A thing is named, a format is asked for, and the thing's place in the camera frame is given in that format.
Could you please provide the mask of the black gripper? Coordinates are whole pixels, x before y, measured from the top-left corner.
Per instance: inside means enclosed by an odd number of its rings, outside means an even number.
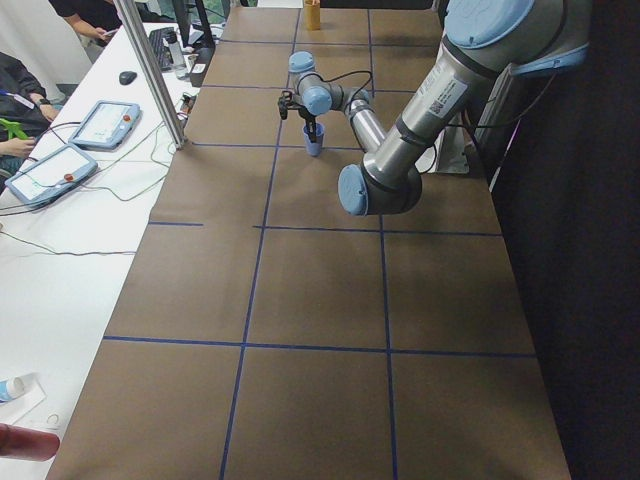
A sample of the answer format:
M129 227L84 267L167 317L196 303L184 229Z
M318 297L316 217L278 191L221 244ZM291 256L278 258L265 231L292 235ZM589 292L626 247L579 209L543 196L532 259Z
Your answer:
M299 109L299 116L305 121L308 143L310 145L317 146L319 144L319 140L316 116L310 113L306 107L301 107Z

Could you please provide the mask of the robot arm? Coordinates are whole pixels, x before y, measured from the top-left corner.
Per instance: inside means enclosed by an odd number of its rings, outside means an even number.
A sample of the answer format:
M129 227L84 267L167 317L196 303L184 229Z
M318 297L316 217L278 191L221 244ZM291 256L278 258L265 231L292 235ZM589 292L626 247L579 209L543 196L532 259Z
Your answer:
M365 155L344 167L338 194L354 216L400 214L420 199L416 167L440 132L468 99L494 86L510 68L514 75L552 75L580 65L589 45L589 1L451 1L444 17L441 54L411 100L385 130L362 88L324 80L311 53L288 61L293 87L281 93L281 117L295 110L316 142L316 119L342 112Z

